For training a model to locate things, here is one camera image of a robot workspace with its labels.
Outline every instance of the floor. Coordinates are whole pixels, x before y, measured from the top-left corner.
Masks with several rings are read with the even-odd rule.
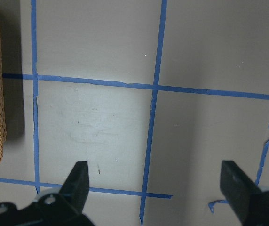
[[[0,0],[0,25],[0,201],[88,161],[97,226],[238,226],[221,161],[269,186],[269,1]]]

